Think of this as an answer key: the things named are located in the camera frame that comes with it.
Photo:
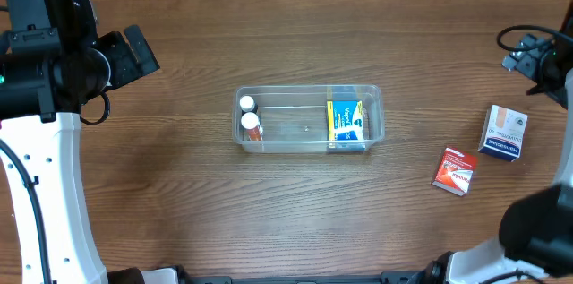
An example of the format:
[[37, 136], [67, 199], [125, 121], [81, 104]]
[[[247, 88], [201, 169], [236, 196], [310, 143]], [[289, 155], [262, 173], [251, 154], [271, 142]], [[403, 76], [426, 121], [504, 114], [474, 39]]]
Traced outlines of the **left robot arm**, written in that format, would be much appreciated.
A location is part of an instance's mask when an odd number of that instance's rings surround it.
[[142, 283], [108, 271], [90, 230], [80, 166], [82, 107], [158, 70], [135, 25], [97, 32], [90, 0], [6, 0], [1, 162], [26, 283]]

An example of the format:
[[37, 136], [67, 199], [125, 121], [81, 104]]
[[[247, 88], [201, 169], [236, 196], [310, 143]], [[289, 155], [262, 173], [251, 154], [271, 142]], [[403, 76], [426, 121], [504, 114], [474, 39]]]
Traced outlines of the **white Hansaplast box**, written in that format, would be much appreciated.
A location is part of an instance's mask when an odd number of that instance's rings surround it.
[[522, 152], [528, 115], [513, 109], [492, 105], [484, 120], [478, 151], [508, 162]]

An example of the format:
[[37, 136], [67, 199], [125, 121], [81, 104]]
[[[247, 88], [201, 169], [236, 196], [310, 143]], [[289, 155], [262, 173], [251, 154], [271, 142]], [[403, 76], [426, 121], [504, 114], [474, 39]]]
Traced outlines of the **black bottle white cap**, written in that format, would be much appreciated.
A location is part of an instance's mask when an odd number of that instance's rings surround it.
[[246, 113], [256, 114], [258, 112], [258, 105], [256, 101], [252, 96], [249, 95], [243, 95], [239, 99], [239, 108], [241, 109], [243, 114]]

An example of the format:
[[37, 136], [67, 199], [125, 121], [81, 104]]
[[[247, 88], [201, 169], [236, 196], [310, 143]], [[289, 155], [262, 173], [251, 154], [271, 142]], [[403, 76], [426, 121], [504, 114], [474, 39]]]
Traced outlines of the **red and white box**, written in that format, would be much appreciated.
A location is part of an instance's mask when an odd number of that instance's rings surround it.
[[432, 184], [458, 196], [468, 193], [477, 165], [477, 157], [447, 147]]

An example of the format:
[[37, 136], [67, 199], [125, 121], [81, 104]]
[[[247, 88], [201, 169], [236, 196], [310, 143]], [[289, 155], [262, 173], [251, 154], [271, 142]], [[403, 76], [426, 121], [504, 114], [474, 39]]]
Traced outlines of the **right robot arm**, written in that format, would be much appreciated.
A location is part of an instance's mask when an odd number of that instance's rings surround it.
[[[572, 14], [559, 30], [520, 26], [502, 65], [534, 82], [528, 94], [545, 94], [572, 109]], [[446, 252], [423, 271], [384, 272], [383, 283], [512, 283], [572, 272], [572, 125], [567, 124], [560, 164], [551, 185], [512, 203], [498, 235], [466, 251]]]

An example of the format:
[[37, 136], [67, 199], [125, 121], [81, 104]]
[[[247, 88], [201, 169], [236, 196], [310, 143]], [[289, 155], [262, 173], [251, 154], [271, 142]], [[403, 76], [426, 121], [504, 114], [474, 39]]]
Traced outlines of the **blue VapoDrops box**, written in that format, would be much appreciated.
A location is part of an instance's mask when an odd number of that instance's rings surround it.
[[363, 141], [363, 102], [328, 100], [327, 120], [330, 141]]

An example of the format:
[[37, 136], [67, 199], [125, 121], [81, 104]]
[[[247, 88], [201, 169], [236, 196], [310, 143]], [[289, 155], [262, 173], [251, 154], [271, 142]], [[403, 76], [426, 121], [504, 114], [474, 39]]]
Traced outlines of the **orange bottle white cap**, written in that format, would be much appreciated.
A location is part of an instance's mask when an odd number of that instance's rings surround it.
[[261, 121], [257, 114], [253, 112], [243, 114], [241, 126], [251, 141], [262, 141], [263, 131], [261, 130]]

